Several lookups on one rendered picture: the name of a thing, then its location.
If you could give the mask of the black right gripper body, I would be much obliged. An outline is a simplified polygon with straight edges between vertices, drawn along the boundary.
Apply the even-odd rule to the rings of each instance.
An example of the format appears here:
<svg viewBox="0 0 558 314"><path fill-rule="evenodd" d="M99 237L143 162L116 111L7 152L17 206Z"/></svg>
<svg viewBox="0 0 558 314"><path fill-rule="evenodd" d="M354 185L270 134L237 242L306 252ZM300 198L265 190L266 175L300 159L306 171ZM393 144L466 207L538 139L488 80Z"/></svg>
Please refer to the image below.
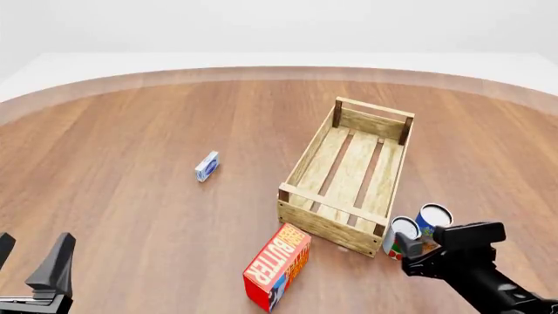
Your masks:
<svg viewBox="0 0 558 314"><path fill-rule="evenodd" d="M422 256L403 255L402 269L407 276L435 279L462 279L479 259L479 249L449 250L437 248Z"/></svg>

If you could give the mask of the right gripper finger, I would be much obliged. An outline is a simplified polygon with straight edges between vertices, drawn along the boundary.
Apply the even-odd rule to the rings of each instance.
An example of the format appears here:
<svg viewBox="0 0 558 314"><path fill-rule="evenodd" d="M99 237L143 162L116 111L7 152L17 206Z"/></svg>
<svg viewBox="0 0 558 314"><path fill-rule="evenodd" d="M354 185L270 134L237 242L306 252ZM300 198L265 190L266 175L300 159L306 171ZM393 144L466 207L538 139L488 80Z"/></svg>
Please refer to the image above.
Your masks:
<svg viewBox="0 0 558 314"><path fill-rule="evenodd" d="M404 258L417 258L422 256L423 244L420 240L412 240L403 233L397 233L396 240Z"/></svg>

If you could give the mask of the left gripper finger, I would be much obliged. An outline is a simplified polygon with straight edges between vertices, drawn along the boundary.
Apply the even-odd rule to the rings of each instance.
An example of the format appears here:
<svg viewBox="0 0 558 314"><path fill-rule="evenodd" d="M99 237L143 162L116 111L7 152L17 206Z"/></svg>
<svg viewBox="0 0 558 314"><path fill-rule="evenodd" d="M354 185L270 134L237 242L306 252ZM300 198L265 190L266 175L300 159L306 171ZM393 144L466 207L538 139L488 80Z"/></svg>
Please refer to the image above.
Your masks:
<svg viewBox="0 0 558 314"><path fill-rule="evenodd" d="M71 297L71 266L76 239L69 232L62 233L48 256L25 280L34 294L56 293Z"/></svg>
<svg viewBox="0 0 558 314"><path fill-rule="evenodd" d="M0 269L3 267L11 251L14 249L16 239L7 232L0 233Z"/></svg>

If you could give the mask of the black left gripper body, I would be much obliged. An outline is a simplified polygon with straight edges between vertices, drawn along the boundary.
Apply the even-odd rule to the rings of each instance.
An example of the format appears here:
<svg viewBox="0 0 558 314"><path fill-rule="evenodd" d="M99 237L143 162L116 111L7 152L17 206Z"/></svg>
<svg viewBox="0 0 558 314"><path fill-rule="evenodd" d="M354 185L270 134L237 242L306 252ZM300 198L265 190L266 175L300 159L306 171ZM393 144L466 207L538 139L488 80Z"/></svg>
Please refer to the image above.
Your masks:
<svg viewBox="0 0 558 314"><path fill-rule="evenodd" d="M71 297L55 290L41 290L31 297L0 297L0 314L68 314Z"/></svg>

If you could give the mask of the white red tomato tin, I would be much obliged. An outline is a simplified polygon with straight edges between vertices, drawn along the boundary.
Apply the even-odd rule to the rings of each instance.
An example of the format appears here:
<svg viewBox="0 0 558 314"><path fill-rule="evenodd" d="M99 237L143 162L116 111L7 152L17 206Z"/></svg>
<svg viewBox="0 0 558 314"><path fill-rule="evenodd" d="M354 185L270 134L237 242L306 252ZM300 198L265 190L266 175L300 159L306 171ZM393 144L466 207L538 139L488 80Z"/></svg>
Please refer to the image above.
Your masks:
<svg viewBox="0 0 558 314"><path fill-rule="evenodd" d="M396 216L392 219L390 227L385 233L382 248L388 257L396 261L400 261L403 257L401 245L396 238L398 233L410 240L419 240L422 236L418 224L410 217Z"/></svg>

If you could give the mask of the wooden slat tray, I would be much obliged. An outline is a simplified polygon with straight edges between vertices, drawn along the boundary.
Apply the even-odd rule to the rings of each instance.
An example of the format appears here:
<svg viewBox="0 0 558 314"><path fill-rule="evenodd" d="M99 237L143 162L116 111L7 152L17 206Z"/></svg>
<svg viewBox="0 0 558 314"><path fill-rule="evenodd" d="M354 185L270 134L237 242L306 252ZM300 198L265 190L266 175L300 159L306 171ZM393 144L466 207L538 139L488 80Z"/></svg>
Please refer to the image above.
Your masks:
<svg viewBox="0 0 558 314"><path fill-rule="evenodd" d="M391 222L414 119L337 98L278 188L279 221L375 256Z"/></svg>

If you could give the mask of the blue tin white lid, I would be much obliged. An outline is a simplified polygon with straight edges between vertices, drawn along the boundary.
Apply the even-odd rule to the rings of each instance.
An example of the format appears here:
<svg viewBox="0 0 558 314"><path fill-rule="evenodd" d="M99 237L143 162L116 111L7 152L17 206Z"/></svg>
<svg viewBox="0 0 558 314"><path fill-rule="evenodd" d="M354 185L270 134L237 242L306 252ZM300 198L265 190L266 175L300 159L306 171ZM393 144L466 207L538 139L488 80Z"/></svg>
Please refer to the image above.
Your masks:
<svg viewBox="0 0 558 314"><path fill-rule="evenodd" d="M426 203L419 210L415 222L421 232L420 241L423 243L423 252L428 253L439 246L433 240L435 227L451 227L453 214L437 203Z"/></svg>

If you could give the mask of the red butter box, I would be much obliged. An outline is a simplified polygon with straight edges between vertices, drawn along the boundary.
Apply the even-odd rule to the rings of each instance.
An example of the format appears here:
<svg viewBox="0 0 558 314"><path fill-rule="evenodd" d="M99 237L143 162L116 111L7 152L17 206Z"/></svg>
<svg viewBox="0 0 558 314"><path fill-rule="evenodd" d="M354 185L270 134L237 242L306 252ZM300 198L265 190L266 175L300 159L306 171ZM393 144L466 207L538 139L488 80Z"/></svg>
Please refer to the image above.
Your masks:
<svg viewBox="0 0 558 314"><path fill-rule="evenodd" d="M308 262L310 245L309 235L283 224L243 271L249 299L271 313Z"/></svg>

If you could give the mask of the small blue white box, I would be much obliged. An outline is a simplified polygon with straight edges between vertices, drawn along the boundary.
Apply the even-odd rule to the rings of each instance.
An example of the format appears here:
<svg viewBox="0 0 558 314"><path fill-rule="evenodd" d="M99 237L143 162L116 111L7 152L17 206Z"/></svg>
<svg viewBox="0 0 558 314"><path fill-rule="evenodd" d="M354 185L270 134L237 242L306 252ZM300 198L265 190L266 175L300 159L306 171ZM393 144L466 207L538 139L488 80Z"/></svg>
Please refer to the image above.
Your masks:
<svg viewBox="0 0 558 314"><path fill-rule="evenodd" d="M196 180L204 182L219 166L219 153L212 151L203 161L195 167Z"/></svg>

